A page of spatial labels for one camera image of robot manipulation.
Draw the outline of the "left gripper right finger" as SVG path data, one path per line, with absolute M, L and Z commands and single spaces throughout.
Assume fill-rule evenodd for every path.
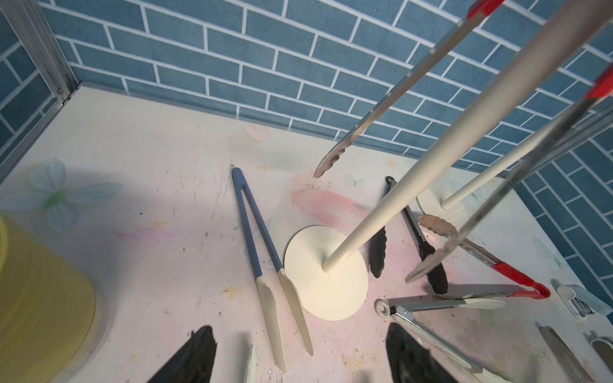
M 388 327 L 386 354 L 394 383 L 458 382 L 397 322 Z

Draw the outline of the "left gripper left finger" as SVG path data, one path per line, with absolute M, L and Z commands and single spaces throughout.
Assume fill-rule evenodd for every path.
M 216 351 L 217 342 L 211 326 L 192 331 L 188 341 L 148 382 L 209 383 Z

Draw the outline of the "steel tongs cream tips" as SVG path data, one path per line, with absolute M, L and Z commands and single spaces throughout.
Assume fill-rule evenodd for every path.
M 446 354 L 454 363 L 464 368 L 480 382 L 506 382 L 501 375 L 488 370 L 474 357 L 470 357 L 451 343 L 447 332 L 435 329 L 423 318 L 427 312 L 436 311 L 494 311 L 505 306 L 495 298 L 444 298 L 430 299 L 425 296 L 405 298 L 378 298 L 375 312 L 383 319 L 391 319 L 418 336 L 418 341 L 428 343 Z

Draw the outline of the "black steel tongs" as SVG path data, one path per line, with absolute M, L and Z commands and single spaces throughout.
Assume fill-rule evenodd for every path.
M 419 227 L 415 214 L 413 214 L 409 207 L 405 207 L 402 210 L 402 216 L 411 235 L 413 236 L 420 259 L 425 260 L 429 256 L 433 255 L 436 249 L 427 241 L 426 236 Z M 386 228 L 382 228 L 370 239 L 369 242 L 370 272 L 375 279 L 380 278 L 382 271 L 384 270 L 386 241 Z M 444 295 L 448 292 L 449 282 L 442 264 L 439 264 L 432 269 L 432 271 L 427 274 L 427 279 L 435 294 Z

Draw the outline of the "red handled steel tongs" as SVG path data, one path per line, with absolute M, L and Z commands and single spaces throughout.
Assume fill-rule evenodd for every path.
M 324 156 L 314 177 L 321 177 L 370 124 L 410 90 L 452 44 L 491 13 L 495 1 L 479 1 L 456 31 L 448 33 L 402 81 L 394 86 L 343 139 Z M 371 239 L 396 214 L 459 160 L 521 101 L 547 80 L 612 17 L 610 1 L 568 1 L 458 117 L 444 136 L 397 182 L 375 209 L 323 263 L 330 273 Z

